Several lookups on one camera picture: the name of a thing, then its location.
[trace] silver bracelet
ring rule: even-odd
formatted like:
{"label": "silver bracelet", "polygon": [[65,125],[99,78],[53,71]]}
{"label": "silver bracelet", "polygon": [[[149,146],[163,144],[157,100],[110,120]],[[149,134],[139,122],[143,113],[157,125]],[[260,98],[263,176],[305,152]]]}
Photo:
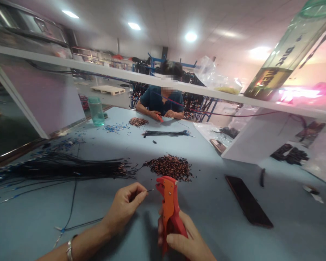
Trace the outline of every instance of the silver bracelet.
{"label": "silver bracelet", "polygon": [[66,250],[66,254],[68,256],[68,261],[74,261],[72,258],[72,253],[71,253],[71,241],[76,237],[77,235],[74,235],[72,239],[68,242],[68,249]]}

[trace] dark blue shirt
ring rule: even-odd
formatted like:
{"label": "dark blue shirt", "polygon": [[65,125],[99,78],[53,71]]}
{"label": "dark blue shirt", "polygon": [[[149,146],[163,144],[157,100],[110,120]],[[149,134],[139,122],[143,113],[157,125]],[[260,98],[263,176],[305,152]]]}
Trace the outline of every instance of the dark blue shirt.
{"label": "dark blue shirt", "polygon": [[[184,105],[184,99],[182,97],[181,91],[173,91],[168,99]],[[173,103],[169,100],[163,104],[160,87],[155,85],[149,86],[144,95],[141,96],[140,102],[145,107],[148,107],[150,111],[159,111],[162,116],[164,116],[169,110],[174,112],[184,111],[183,106]]]}

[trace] mobile phone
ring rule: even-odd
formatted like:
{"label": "mobile phone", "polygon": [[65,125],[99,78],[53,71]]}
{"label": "mobile phone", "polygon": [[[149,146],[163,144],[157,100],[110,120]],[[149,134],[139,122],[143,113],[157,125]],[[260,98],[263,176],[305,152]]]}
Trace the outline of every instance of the mobile phone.
{"label": "mobile phone", "polygon": [[210,139],[210,142],[221,154],[226,150],[226,147],[218,140]]}
{"label": "mobile phone", "polygon": [[248,221],[253,225],[266,228],[273,228],[272,222],[264,213],[250,190],[247,188],[241,178],[226,176],[226,180],[231,187],[240,207]]}

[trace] hand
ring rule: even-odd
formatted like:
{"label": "hand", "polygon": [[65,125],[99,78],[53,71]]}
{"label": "hand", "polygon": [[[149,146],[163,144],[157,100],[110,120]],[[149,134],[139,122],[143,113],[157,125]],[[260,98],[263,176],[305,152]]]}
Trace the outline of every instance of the hand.
{"label": "hand", "polygon": [[117,191],[109,212],[101,221],[101,224],[109,230],[111,237],[124,228],[146,196],[147,189],[139,182]]}
{"label": "hand", "polygon": [[164,117],[168,117],[168,118],[175,118],[175,114],[176,112],[169,110],[167,111],[167,113],[164,115]]}
{"label": "hand", "polygon": [[154,120],[160,121],[159,117],[156,114],[160,115],[160,112],[158,112],[158,111],[149,111],[148,112],[148,115],[151,118],[153,118]]}
{"label": "hand", "polygon": [[[180,210],[179,216],[184,223],[187,231],[188,238],[180,234],[169,234],[167,236],[168,245],[176,251],[182,253],[185,257],[191,261],[216,261],[216,258],[211,253],[209,247],[204,242],[203,238],[199,234],[192,219]],[[158,245],[163,244],[163,218],[158,219]]]}

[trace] white shelf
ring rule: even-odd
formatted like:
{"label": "white shelf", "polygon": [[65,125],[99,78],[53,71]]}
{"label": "white shelf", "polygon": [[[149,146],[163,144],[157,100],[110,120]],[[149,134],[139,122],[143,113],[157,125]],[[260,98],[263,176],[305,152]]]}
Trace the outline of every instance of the white shelf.
{"label": "white shelf", "polygon": [[238,102],[238,103],[249,104],[251,106],[262,107],[262,108],[302,115],[302,116],[306,116],[306,117],[312,117],[315,119],[326,121],[326,112],[322,111],[322,110],[318,110],[318,109],[299,108],[299,107],[295,107],[290,104],[280,103],[280,102],[276,102],[276,103],[268,102],[268,101],[266,102],[266,101],[261,101],[261,100],[256,100],[256,99],[240,96],[240,95],[233,95],[233,94],[228,94],[225,92],[210,90],[205,87],[188,84],[188,83],[182,83],[182,82],[167,83],[165,81],[162,81],[160,78],[154,77],[154,76],[149,76],[149,75],[145,75],[145,74],[139,74],[136,72],[119,70],[119,69],[115,69],[115,68],[95,65],[95,64],[91,64],[91,63],[87,63],[87,62],[80,62],[80,61],[71,60],[71,59],[59,58],[59,57],[54,57],[54,56],[44,55],[44,54],[39,54],[39,53],[33,53],[33,52],[23,51],[23,50],[9,48],[9,47],[0,46],[0,53],[12,55],[12,56],[20,57],[20,58],[24,58],[24,59],[29,59],[29,60],[33,60],[33,61],[46,62],[46,63],[50,63],[50,64],[54,64],[54,65],[65,66],[65,67],[75,68],[75,69],[89,71],[89,72],[93,72],[93,73],[104,74],[104,75],[108,75],[108,76],[112,76],[112,77],[118,77],[118,78],[122,78],[122,79],[132,80],[135,82],[147,83],[147,84],[152,84],[152,85],[156,85],[156,86],[167,86],[168,85],[167,87],[172,87],[172,88],[180,90],[180,91],[205,95],[205,96],[209,96],[209,97],[224,99],[224,100],[228,100],[228,101],[234,101],[234,102]]}

